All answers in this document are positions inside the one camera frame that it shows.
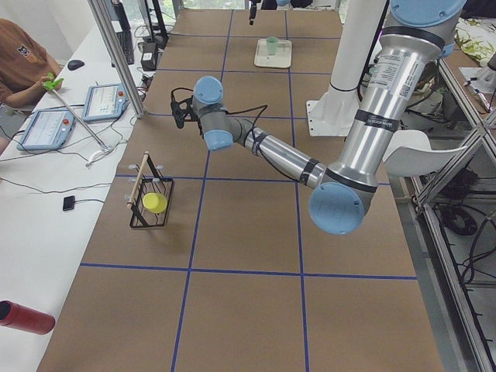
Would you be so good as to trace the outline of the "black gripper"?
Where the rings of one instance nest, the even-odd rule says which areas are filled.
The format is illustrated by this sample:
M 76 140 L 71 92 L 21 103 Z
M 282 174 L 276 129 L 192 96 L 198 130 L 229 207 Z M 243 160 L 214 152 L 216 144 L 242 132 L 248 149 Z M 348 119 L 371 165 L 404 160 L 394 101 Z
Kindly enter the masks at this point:
M 254 21 L 255 21 L 255 18 L 256 18 L 256 15 L 257 15 L 257 4 L 258 4 L 258 0 L 249 0 L 249 4 L 250 4 L 250 15 L 249 15 L 249 24 L 252 26 L 254 24 Z

